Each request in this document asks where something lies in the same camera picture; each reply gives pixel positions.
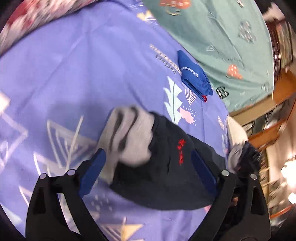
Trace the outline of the black pants grey waistband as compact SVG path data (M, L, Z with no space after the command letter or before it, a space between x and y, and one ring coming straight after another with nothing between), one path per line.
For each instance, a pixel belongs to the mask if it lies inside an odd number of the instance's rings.
M157 210L195 210L210 205L225 159L165 116L138 106L112 110L99 139L106 152L100 177L138 205Z

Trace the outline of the purple printed bed sheet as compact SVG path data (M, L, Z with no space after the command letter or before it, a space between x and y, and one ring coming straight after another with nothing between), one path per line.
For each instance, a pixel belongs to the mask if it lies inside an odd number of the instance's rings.
M138 105L228 153L227 109L201 102L178 72L182 48L140 1L101 1L30 33L1 57L1 206L25 233L42 173L87 160L110 111Z

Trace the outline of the grey and black clothes pile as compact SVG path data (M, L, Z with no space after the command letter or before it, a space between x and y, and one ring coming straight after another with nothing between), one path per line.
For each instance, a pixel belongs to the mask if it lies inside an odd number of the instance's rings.
M235 144L227 159L227 169L239 177L258 174L262 155L250 142Z

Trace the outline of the red floral bolster pillow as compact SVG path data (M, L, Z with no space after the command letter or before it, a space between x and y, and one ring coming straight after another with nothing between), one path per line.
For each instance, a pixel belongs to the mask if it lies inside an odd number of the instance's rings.
M95 0L1 1L1 55L36 28L95 2Z

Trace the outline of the folded blue garment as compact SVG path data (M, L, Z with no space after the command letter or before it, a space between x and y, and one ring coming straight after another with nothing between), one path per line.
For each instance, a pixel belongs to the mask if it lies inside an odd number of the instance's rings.
M182 50L178 51L178 65L184 85L201 101L207 102L207 96L212 96L214 92L204 70L198 64L195 64Z

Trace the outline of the teal heart print blanket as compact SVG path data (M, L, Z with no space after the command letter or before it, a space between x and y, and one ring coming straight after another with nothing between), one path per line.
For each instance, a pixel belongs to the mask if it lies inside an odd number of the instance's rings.
M227 109L273 92L271 39L255 1L145 1L167 32L194 57Z

